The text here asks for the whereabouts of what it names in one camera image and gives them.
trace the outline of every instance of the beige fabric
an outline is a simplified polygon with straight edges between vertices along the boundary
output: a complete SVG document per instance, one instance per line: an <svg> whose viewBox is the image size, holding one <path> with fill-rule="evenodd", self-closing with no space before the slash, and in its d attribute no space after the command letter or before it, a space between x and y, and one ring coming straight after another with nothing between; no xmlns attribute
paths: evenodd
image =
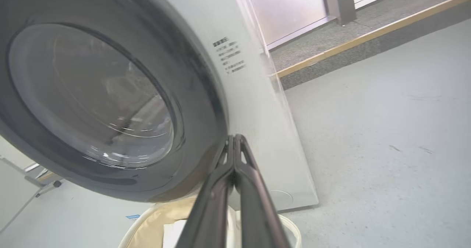
<svg viewBox="0 0 471 248"><path fill-rule="evenodd" d="M187 219L196 198L182 199L152 211L148 216L139 218L142 221L129 236L125 248L160 248L163 243L163 225Z"/></svg>

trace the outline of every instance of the white laundry basket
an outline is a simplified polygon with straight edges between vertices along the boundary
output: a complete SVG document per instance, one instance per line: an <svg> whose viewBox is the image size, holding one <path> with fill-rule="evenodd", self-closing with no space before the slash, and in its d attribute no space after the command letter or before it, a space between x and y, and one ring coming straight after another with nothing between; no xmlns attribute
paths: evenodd
<svg viewBox="0 0 471 248"><path fill-rule="evenodd" d="M187 219L196 198L186 198L164 205L156 204L146 210L129 228L119 244L119 248L162 248L164 224ZM283 225L294 234L292 248L301 248L301 234L298 227L284 216L280 216ZM226 248L241 248L240 211L227 209Z"/></svg>

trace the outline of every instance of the caster wheel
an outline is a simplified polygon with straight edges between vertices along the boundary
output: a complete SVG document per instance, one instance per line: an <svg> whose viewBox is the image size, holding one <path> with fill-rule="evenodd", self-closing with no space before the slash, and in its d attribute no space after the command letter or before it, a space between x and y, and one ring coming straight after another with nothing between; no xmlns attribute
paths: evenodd
<svg viewBox="0 0 471 248"><path fill-rule="evenodd" d="M59 186L62 185L62 182L61 182L61 181L54 181L54 183L52 183L52 185L53 185L54 187L59 187Z"/></svg>

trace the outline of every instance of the blue sticker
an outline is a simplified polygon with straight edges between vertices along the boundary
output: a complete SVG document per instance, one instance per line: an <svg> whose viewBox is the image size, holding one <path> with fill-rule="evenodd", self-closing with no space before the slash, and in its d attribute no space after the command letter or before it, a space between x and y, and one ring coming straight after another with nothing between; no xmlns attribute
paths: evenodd
<svg viewBox="0 0 471 248"><path fill-rule="evenodd" d="M137 220L138 218L140 217L140 215L131 215L131 216L126 216L126 218L130 219L130 220Z"/></svg>

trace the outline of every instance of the washing machine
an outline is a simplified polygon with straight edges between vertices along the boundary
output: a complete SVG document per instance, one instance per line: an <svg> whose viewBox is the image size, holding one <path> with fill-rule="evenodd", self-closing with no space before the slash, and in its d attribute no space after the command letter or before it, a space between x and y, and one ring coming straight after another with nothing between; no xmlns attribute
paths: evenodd
<svg viewBox="0 0 471 248"><path fill-rule="evenodd" d="M318 203L249 0L0 0L0 132L131 201L197 192L246 136L278 209Z"/></svg>

